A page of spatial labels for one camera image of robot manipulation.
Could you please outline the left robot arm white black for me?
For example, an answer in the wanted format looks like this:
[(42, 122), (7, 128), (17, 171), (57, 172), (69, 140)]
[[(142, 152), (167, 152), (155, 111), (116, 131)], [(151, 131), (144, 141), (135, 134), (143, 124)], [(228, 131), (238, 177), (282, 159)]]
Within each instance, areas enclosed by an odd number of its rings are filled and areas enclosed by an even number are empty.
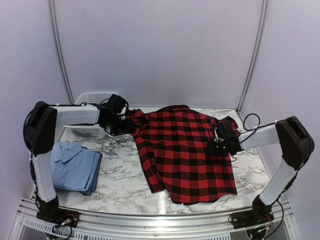
[(56, 129), (67, 125), (99, 125), (109, 135), (133, 134), (134, 123), (117, 103), (48, 104), (38, 101), (23, 123), (23, 140), (31, 153), (39, 211), (53, 223), (63, 219), (50, 170)]

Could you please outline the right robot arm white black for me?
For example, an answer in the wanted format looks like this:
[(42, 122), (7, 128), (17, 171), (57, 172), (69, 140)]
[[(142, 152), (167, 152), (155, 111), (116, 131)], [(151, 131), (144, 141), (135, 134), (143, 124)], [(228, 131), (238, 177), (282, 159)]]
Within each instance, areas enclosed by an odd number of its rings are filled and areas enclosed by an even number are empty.
[(236, 133), (230, 121), (214, 128), (214, 139), (207, 143), (208, 156), (234, 156), (238, 152), (262, 146), (280, 145), (281, 162), (267, 187), (254, 199), (247, 219), (252, 224), (263, 220), (272, 206), (294, 183), (301, 168), (315, 149), (315, 142), (296, 116), (258, 125)]

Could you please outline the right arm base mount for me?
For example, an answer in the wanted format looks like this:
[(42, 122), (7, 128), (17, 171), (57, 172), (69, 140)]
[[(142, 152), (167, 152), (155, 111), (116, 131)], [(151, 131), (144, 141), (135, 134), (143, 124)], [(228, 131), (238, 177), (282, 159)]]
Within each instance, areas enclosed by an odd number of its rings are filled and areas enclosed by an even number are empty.
[(267, 212), (264, 216), (254, 215), (252, 210), (234, 212), (228, 217), (228, 222), (234, 229), (248, 228), (256, 225), (270, 223), (274, 220), (273, 212)]

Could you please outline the red black plaid shirt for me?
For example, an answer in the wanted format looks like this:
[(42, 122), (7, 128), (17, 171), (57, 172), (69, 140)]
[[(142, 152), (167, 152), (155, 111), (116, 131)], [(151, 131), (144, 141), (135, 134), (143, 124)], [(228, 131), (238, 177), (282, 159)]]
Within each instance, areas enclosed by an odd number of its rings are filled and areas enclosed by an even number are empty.
[(135, 126), (133, 138), (151, 193), (166, 190), (172, 202), (184, 205), (214, 203), (222, 196), (237, 195), (230, 156), (206, 154), (215, 126), (231, 122), (235, 132), (234, 119), (218, 120), (187, 105), (149, 113), (133, 109), (127, 118)]

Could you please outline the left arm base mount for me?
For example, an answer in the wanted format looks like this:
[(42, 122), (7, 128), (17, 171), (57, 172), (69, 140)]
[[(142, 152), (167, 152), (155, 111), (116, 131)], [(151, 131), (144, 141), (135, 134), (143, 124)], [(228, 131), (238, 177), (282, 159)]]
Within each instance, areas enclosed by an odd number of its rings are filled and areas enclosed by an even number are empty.
[(80, 213), (78, 211), (54, 208), (39, 210), (36, 218), (55, 224), (57, 227), (76, 228), (79, 222)]

